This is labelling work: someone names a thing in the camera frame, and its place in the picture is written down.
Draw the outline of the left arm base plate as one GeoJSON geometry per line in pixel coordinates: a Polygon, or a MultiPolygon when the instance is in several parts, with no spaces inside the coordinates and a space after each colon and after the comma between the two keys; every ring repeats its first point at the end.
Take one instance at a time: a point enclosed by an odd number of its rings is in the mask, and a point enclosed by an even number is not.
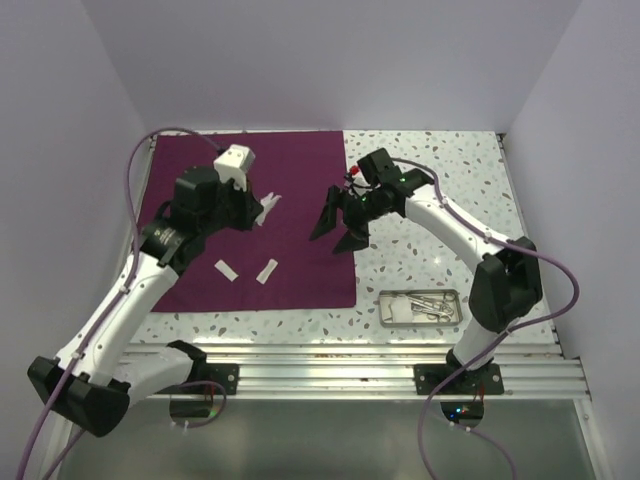
{"type": "Polygon", "coordinates": [[[216,382],[224,388],[228,396],[237,392],[240,366],[235,363],[207,363],[203,368],[203,379],[216,382]]]}

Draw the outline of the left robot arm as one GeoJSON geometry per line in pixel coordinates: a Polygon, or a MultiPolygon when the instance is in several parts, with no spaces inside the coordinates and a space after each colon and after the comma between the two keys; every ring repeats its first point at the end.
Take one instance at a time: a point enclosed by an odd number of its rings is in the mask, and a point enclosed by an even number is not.
{"type": "Polygon", "coordinates": [[[134,250],[98,311],[58,354],[37,357],[28,377],[54,412],[96,437],[110,433],[135,403],[167,388],[211,389],[205,354],[180,340],[131,364],[120,358],[161,297],[200,256],[209,236],[247,231],[263,211],[247,167],[191,167],[177,178],[134,243],[134,250]]]}

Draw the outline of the white strip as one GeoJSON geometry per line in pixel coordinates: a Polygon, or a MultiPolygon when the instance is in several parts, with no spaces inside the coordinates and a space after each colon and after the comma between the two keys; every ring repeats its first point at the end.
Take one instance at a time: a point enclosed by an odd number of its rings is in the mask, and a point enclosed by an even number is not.
{"type": "Polygon", "coordinates": [[[270,259],[265,267],[260,271],[260,273],[256,276],[256,281],[262,285],[264,285],[274,270],[277,268],[278,262],[275,259],[270,259]]]}
{"type": "Polygon", "coordinates": [[[214,267],[230,282],[234,282],[238,278],[238,274],[236,273],[236,271],[231,268],[224,260],[218,260],[215,263],[214,267]]]}

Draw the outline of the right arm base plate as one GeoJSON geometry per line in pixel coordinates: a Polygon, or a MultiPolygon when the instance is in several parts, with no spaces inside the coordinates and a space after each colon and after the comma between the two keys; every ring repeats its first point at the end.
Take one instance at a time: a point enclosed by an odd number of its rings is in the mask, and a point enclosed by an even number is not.
{"type": "MultiPolygon", "coordinates": [[[[455,369],[446,364],[416,364],[413,379],[418,395],[428,396],[455,369]]],[[[501,370],[490,363],[478,370],[463,371],[438,390],[440,395],[502,395],[505,393],[501,370]]]]}

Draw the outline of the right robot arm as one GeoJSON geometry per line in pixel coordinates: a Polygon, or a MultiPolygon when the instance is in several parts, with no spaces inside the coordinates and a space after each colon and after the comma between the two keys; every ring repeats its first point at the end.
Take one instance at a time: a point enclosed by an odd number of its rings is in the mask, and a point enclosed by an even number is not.
{"type": "Polygon", "coordinates": [[[492,361],[499,336],[542,300],[536,246],[525,236],[513,240],[486,226],[441,191],[434,170],[394,158],[384,148],[359,159],[345,173],[343,185],[328,189],[310,238],[342,224],[346,232],[334,253],[364,250],[370,245],[370,223],[387,214],[434,235],[473,275],[472,318],[448,353],[445,369],[449,387],[468,392],[480,382],[480,369],[492,361]]]}

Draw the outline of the white gauze pad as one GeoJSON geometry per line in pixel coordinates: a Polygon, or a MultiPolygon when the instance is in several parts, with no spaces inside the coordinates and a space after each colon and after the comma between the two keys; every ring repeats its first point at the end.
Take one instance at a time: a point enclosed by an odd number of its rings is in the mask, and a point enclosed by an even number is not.
{"type": "Polygon", "coordinates": [[[264,222],[268,216],[268,214],[273,210],[278,201],[281,199],[281,196],[278,194],[274,194],[270,192],[268,195],[263,197],[260,200],[260,205],[262,207],[261,213],[256,217],[255,224],[258,226],[263,226],[264,222]]]}
{"type": "Polygon", "coordinates": [[[389,309],[391,305],[406,305],[411,306],[411,301],[406,296],[395,296],[389,301],[389,309]]]}
{"type": "Polygon", "coordinates": [[[414,321],[414,314],[411,306],[391,305],[390,311],[392,314],[392,321],[395,324],[409,324],[414,321]]]}

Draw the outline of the steel forceps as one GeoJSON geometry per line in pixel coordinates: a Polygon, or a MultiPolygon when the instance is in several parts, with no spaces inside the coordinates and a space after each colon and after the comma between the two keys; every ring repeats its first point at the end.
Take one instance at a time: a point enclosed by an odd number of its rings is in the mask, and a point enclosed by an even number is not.
{"type": "Polygon", "coordinates": [[[442,297],[432,297],[425,295],[408,294],[407,297],[414,304],[423,305],[425,308],[444,309],[455,304],[456,297],[443,295],[442,297]]]}

